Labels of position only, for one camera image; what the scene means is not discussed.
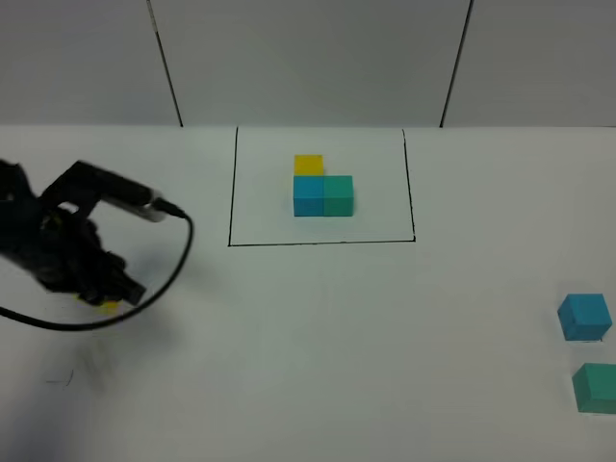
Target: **white table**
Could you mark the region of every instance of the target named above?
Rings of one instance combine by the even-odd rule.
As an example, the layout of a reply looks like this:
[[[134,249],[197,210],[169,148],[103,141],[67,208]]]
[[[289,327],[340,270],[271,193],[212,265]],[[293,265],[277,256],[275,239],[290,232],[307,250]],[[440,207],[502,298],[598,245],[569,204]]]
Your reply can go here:
[[[571,375],[616,363],[616,337],[567,344],[555,310],[569,292],[601,292],[614,313],[616,132],[406,130],[415,243],[271,247],[227,246],[234,138],[235,127],[0,128],[2,157],[37,193],[84,159],[165,192],[198,229],[177,284],[119,328],[0,321],[13,451],[18,433],[92,462],[613,458],[616,418],[579,414]],[[139,280],[166,278],[180,220],[105,206],[94,219]],[[0,275],[3,306],[75,316],[4,261]],[[84,346],[101,346],[114,373],[80,370]],[[54,367],[77,368],[69,386],[45,383]]]

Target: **robotic arm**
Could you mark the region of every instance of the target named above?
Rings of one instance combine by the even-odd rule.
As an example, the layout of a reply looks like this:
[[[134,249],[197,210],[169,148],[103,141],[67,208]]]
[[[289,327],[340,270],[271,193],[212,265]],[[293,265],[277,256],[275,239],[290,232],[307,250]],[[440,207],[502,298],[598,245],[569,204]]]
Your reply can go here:
[[[1,307],[0,316],[51,330],[93,330],[135,316],[168,289],[188,257],[193,221],[146,186],[84,162],[75,163],[36,197],[23,168],[0,160],[0,255],[30,272],[50,292],[75,293],[90,305],[121,300],[138,305],[145,287],[126,274],[121,257],[103,249],[89,219],[100,200],[151,221],[172,215],[188,222],[187,246],[163,288],[133,310],[99,322],[48,322]],[[76,210],[62,207],[65,203]]]

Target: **white wall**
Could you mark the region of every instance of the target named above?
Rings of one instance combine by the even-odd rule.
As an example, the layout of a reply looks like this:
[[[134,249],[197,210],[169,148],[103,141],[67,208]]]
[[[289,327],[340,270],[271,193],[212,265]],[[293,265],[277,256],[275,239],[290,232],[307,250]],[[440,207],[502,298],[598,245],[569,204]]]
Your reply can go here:
[[[5,1],[0,62],[0,123],[178,123],[145,0]]]
[[[616,3],[476,0],[445,125],[616,125]]]
[[[156,0],[189,125],[438,126],[467,0]]]

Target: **teal cube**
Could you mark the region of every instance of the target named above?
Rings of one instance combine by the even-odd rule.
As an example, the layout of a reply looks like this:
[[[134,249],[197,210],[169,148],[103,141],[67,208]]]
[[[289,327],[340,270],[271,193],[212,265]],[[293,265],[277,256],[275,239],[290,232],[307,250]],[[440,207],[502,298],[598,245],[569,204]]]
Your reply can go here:
[[[579,412],[616,414],[616,365],[586,363],[573,382]]]
[[[353,177],[325,176],[323,183],[326,217],[352,217],[354,207]]]
[[[296,217],[323,216],[323,177],[295,176],[293,209]]]
[[[558,308],[558,318],[568,341],[598,341],[612,326],[601,294],[568,294]]]

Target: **yellow cube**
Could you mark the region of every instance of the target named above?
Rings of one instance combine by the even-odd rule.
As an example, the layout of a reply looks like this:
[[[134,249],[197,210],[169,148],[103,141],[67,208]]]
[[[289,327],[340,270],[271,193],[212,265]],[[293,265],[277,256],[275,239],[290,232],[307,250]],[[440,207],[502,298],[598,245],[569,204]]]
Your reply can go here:
[[[295,156],[295,176],[323,176],[323,156]]]
[[[101,315],[111,316],[117,313],[117,307],[119,306],[119,302],[117,301],[106,301],[98,308],[100,309]]]

